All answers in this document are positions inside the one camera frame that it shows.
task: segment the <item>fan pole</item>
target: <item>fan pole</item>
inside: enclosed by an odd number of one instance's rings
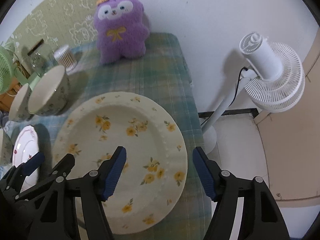
[[[243,70],[241,72],[241,79],[239,81],[239,87],[237,95],[241,92],[241,90],[248,84],[252,79],[256,78],[258,75],[254,70],[248,69]],[[213,115],[207,120],[207,122],[202,127],[202,133],[204,134],[223,114],[223,112],[230,106],[234,96],[235,96],[236,88],[233,87],[228,95],[224,98],[224,100],[220,103],[218,108],[214,111]]]

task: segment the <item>cartoon wallpaper pattern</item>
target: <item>cartoon wallpaper pattern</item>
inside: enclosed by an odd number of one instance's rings
[[[44,0],[16,28],[8,39],[30,72],[27,53],[41,39],[52,51],[69,44],[72,48],[94,41],[97,31],[93,16],[97,0]]]

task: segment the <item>stuffed animal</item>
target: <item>stuffed animal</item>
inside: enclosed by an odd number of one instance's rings
[[[100,63],[144,55],[144,41],[149,30],[142,24],[142,3],[139,0],[99,0],[97,5],[93,22],[98,31]]]

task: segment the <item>plaid tablecloth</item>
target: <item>plaid tablecloth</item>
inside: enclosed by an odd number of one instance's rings
[[[192,150],[203,146],[197,109],[190,88],[191,78],[178,39],[172,34],[153,33],[146,41],[147,52],[137,60],[122,59],[100,65],[95,43],[74,49],[79,64],[70,74],[70,100],[59,116],[34,116],[28,122],[8,122],[5,130],[14,142],[20,130],[31,124],[39,135],[40,150],[46,156],[40,179],[51,170],[51,149],[60,127],[81,103],[96,95],[128,91],[151,98],[161,105],[179,126],[188,151],[188,174],[182,196],[160,223],[116,240],[200,240],[211,220],[211,202],[205,195],[192,162]]]

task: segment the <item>plate with pink rim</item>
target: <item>plate with pink rim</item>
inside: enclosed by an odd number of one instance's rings
[[[166,217],[186,181],[184,139],[160,105],[127,92],[89,99],[63,124],[52,165],[71,153],[76,164],[67,179],[82,177],[110,159],[118,146],[126,148],[127,161],[113,196],[102,205],[114,234],[132,234]],[[76,199],[76,210],[84,221],[80,199]]]
[[[18,167],[21,163],[26,163],[33,155],[39,151],[38,135],[32,125],[24,127],[14,143],[12,165]],[[34,186],[39,177],[39,168],[23,182],[21,192]]]

